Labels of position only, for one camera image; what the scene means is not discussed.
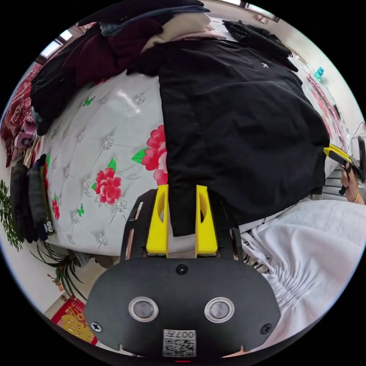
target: white wall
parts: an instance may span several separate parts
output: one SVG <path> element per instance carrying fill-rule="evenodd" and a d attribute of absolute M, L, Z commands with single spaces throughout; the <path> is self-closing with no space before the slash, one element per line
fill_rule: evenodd
<path fill-rule="evenodd" d="M 309 38 L 284 20 L 276 23 L 271 31 L 284 44 L 287 44 L 298 52 L 314 70 L 317 70 L 319 67 L 324 69 L 323 83 L 334 97 L 339 111 L 348 126 L 350 135 L 353 136 L 362 122 L 363 124 L 359 128 L 357 135 L 365 133 L 366 125 L 364 124 L 364 117 L 356 99 L 332 61 Z M 353 151 L 358 158 L 357 139 L 353 140 Z"/>
<path fill-rule="evenodd" d="M 252 13 L 235 5 L 209 0 L 204 1 L 204 4 L 211 10 L 210 16 L 234 21 L 241 20 L 243 23 L 265 28 L 274 33 L 284 44 L 296 50 L 314 70 L 322 67 L 324 69 L 323 83 L 336 101 L 337 107 L 348 126 L 350 135 L 353 136 L 360 123 L 364 122 L 356 99 L 337 68 L 309 38 L 282 19 L 278 23 L 269 20 L 268 24 L 262 24 L 254 19 Z M 366 125 L 362 124 L 356 136 L 364 133 L 366 133 Z M 356 138 L 353 139 L 352 145 L 355 157 L 359 158 Z"/>
<path fill-rule="evenodd" d="M 0 179 L 3 179 L 9 188 L 10 167 L 8 169 L 5 168 L 5 157 L 5 148 L 0 143 Z M 4 260 L 8 264 L 8 269 L 15 281 L 28 300 L 39 311 L 44 313 L 63 294 L 52 282 L 52 279 L 47 276 L 49 273 L 52 277 L 56 277 L 55 269 L 32 256 L 30 250 L 33 254 L 38 255 L 36 243 L 23 243 L 23 250 L 19 252 L 17 252 L 16 248 L 11 247 L 2 224 L 0 224 L 0 241 L 0 249 Z M 77 268 L 76 275 L 78 277 L 82 276 L 83 272 L 92 265 L 92 262 L 94 261 L 90 261 L 90 264 L 88 263 L 84 268 Z"/>
<path fill-rule="evenodd" d="M 219 3 L 215 1 L 203 1 L 205 7 L 211 10 L 210 17 L 222 18 L 225 20 L 238 21 L 241 20 L 246 24 L 253 24 L 257 27 L 265 28 L 269 31 L 276 25 L 272 20 L 269 20 L 267 24 L 262 24 L 254 19 L 254 15 L 244 9 L 240 9 L 235 5 Z"/>

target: person's hand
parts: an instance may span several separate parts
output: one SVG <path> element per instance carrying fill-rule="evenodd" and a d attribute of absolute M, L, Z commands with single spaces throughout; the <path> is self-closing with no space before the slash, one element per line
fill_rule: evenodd
<path fill-rule="evenodd" d="M 357 195 L 360 192 L 358 190 L 357 177 L 352 169 L 348 173 L 348 175 L 349 175 L 349 178 L 347 176 L 347 172 L 345 171 L 345 169 L 343 169 L 342 178 L 341 178 L 340 182 L 342 183 L 343 186 L 347 187 L 346 192 L 345 192 L 347 201 L 354 202 L 355 199 L 357 198 Z"/>

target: qr code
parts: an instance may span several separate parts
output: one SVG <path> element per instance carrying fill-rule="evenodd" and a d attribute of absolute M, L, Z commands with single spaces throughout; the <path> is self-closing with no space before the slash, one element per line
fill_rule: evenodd
<path fill-rule="evenodd" d="M 196 332 L 164 330 L 163 356 L 165 357 L 195 357 Z"/>

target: green butterfly print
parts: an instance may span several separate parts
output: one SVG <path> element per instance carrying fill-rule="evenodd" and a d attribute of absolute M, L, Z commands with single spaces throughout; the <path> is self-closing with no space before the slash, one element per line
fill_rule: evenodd
<path fill-rule="evenodd" d="M 77 209 L 77 213 L 79 214 L 80 217 L 84 213 L 84 206 L 83 206 L 83 204 L 81 204 L 80 209 Z"/>
<path fill-rule="evenodd" d="M 87 98 L 86 99 L 86 101 L 84 102 L 84 104 L 83 104 L 83 107 L 85 107 L 85 106 L 89 106 L 90 105 L 90 103 L 93 101 L 93 99 L 95 98 L 95 96 L 92 98 L 92 99 L 89 99 L 89 98 Z"/>

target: gold bracelet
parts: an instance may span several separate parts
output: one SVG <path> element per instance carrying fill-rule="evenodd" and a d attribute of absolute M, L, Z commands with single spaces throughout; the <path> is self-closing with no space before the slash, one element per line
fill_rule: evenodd
<path fill-rule="evenodd" d="M 356 198 L 355 198 L 355 200 L 353 201 L 353 203 L 356 203 L 356 201 L 357 201 L 357 199 L 359 198 L 359 196 L 360 196 L 360 193 L 358 192 L 358 193 L 357 193 L 357 196 L 356 196 Z"/>

